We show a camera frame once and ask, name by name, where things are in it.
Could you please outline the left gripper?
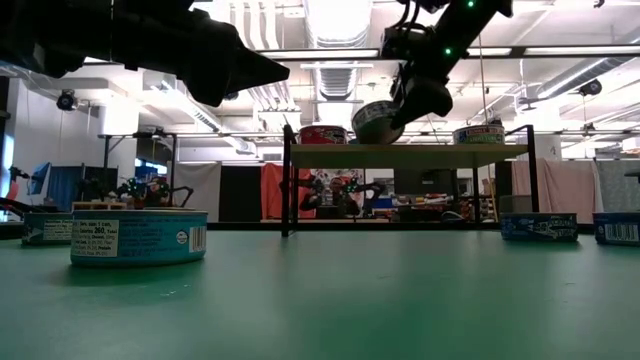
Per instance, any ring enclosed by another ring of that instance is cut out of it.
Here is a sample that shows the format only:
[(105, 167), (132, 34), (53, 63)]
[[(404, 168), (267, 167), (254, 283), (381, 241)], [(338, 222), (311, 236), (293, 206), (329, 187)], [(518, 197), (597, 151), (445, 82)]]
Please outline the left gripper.
[(166, 72), (183, 80), (196, 101), (213, 107), (230, 93), (288, 79), (286, 66), (247, 48), (233, 25), (191, 5), (37, 1), (29, 68), (60, 78), (92, 57), (128, 70)]

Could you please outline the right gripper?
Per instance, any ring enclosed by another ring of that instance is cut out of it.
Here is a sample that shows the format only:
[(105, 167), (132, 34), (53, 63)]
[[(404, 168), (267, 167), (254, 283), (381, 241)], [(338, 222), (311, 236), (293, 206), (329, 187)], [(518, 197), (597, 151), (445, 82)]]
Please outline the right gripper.
[(389, 27), (389, 56), (402, 60), (390, 94), (391, 128), (426, 115), (446, 116), (453, 99), (449, 73), (495, 15), (495, 0), (411, 1)]

